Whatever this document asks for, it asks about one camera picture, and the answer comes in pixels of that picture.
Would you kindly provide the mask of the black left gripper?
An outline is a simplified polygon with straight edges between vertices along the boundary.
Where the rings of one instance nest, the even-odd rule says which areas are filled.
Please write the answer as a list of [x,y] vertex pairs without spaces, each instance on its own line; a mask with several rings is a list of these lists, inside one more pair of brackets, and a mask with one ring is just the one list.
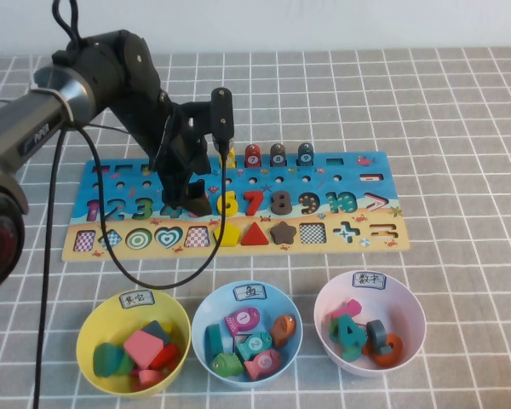
[[212,213],[206,196],[205,181],[192,181],[194,174],[210,172],[205,136],[210,133],[210,101],[175,103],[167,95],[157,98],[161,114],[159,138],[152,155],[152,170],[163,185],[162,201],[172,210],[186,210],[195,216]]

